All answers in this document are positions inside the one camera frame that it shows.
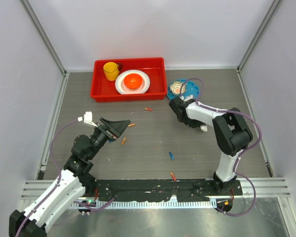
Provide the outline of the white red remote control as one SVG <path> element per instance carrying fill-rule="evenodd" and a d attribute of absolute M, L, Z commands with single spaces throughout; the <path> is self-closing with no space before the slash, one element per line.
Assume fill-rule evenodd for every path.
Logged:
<path fill-rule="evenodd" d="M 207 125 L 201 125 L 201 126 L 200 126 L 200 129 L 201 129 L 203 132 L 207 132 L 207 131 L 208 131 Z"/>

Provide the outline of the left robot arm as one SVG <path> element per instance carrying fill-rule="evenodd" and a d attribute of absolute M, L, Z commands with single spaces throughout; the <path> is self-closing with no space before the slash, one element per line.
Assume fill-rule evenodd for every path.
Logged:
<path fill-rule="evenodd" d="M 11 213 L 10 237 L 45 237 L 72 203 L 81 196 L 92 196 L 96 179 L 89 173 L 93 166 L 91 160 L 106 142 L 119 138 L 131 123 L 129 120 L 110 121 L 104 118 L 94 123 L 91 112 L 85 112 L 71 123 L 78 122 L 93 127 L 93 134 L 77 136 L 64 167 L 56 165 L 58 176 L 53 183 L 23 211 L 14 210 Z"/>

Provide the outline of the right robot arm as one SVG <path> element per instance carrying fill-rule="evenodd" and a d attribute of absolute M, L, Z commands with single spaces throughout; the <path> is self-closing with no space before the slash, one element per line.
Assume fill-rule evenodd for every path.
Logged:
<path fill-rule="evenodd" d="M 236 167 L 242 152 L 253 139 L 245 118 L 246 114 L 237 108 L 223 110 L 204 105 L 195 99 L 187 101 L 179 96 L 169 102 L 179 122 L 196 128 L 206 125 L 214 129 L 221 157 L 218 168 L 213 174 L 213 189 L 218 195 L 224 195 L 236 180 Z"/>

